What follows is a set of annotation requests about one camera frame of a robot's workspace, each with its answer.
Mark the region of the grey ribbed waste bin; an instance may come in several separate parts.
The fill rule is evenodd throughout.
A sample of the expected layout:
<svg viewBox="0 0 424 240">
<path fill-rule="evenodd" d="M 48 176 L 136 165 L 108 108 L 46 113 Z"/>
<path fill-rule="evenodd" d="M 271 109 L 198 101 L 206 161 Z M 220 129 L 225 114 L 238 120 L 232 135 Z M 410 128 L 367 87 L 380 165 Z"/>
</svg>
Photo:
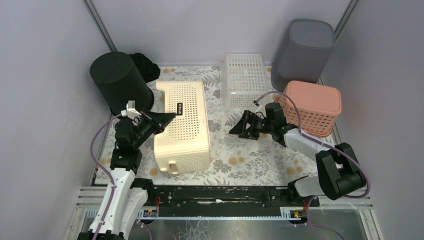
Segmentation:
<svg viewBox="0 0 424 240">
<path fill-rule="evenodd" d="M 321 20 L 292 20 L 271 67 L 271 85 L 282 92 L 291 81 L 316 84 L 336 45 L 333 27 Z"/>
</svg>

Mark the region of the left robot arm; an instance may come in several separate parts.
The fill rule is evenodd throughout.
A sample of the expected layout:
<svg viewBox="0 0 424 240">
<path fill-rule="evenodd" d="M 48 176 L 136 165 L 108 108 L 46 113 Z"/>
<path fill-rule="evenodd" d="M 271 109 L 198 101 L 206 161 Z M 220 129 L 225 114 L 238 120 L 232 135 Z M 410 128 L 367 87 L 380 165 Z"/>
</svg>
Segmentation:
<svg viewBox="0 0 424 240">
<path fill-rule="evenodd" d="M 109 178 L 101 205 L 87 232 L 79 240 L 126 240 L 142 206 L 155 200 L 152 180 L 137 180 L 142 159 L 140 146 L 151 136 L 162 133 L 176 113 L 148 110 L 131 113 L 124 110 L 115 125 L 115 143 L 109 170 L 98 161 L 95 164 Z"/>
</svg>

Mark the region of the cream plastic basket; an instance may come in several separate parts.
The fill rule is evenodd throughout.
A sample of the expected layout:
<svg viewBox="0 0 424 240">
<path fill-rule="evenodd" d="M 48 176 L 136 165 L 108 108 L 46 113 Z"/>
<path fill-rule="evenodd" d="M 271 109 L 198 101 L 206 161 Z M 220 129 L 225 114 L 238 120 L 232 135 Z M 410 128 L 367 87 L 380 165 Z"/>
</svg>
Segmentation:
<svg viewBox="0 0 424 240">
<path fill-rule="evenodd" d="M 175 118 L 154 136 L 154 157 L 168 175 L 206 170 L 211 146 L 204 85 L 200 81 L 158 81 L 164 111 Z"/>
</svg>

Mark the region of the black round waste bin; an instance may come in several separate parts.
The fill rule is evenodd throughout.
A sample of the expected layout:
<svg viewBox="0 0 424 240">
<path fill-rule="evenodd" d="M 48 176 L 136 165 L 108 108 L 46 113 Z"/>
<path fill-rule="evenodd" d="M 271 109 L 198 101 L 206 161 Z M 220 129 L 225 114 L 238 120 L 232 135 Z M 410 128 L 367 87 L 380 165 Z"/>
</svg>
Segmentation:
<svg viewBox="0 0 424 240">
<path fill-rule="evenodd" d="M 135 101 L 138 111 L 153 108 L 154 93 L 128 54 L 114 51 L 99 56 L 89 74 L 114 116 L 126 109 L 128 101 Z"/>
</svg>

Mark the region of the pink plastic basket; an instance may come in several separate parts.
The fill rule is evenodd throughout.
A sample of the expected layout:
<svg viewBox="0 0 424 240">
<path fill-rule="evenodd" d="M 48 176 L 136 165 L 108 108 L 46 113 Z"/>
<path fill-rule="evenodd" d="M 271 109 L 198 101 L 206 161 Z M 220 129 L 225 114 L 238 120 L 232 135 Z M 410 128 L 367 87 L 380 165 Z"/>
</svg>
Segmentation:
<svg viewBox="0 0 424 240">
<path fill-rule="evenodd" d="M 301 118 L 300 127 L 303 131 L 317 136 L 327 137 L 332 133 L 333 125 L 342 112 L 342 95 L 334 87 L 303 81 L 290 81 L 283 95 L 273 95 L 274 101 L 283 108 L 286 121 L 298 124 L 298 114 Z"/>
</svg>

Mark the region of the white translucent perforated basket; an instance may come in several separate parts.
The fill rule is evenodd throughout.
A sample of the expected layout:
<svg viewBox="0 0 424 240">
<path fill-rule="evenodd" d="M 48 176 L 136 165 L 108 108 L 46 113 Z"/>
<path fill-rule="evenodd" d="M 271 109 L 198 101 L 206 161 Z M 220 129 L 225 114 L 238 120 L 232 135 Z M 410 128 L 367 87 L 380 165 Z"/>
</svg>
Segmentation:
<svg viewBox="0 0 424 240">
<path fill-rule="evenodd" d="M 254 101 L 268 91 L 260 53 L 229 53 L 220 65 L 220 99 L 227 111 L 255 111 Z"/>
</svg>

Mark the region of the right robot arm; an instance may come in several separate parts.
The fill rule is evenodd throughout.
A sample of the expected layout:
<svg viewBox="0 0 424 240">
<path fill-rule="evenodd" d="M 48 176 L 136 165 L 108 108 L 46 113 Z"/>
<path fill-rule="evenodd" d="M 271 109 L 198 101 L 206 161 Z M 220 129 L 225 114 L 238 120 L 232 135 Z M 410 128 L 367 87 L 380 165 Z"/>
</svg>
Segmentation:
<svg viewBox="0 0 424 240">
<path fill-rule="evenodd" d="M 291 205 L 299 206 L 309 196 L 325 195 L 331 200 L 349 197 L 352 192 L 366 186 L 365 174 L 360 170 L 349 144 L 333 145 L 299 132 L 296 125 L 287 123 L 279 103 L 268 103 L 264 109 L 265 116 L 245 110 L 229 134 L 249 140 L 257 140 L 260 134 L 269 134 L 274 142 L 315 161 L 316 175 L 304 176 L 288 184 L 286 198 Z"/>
</svg>

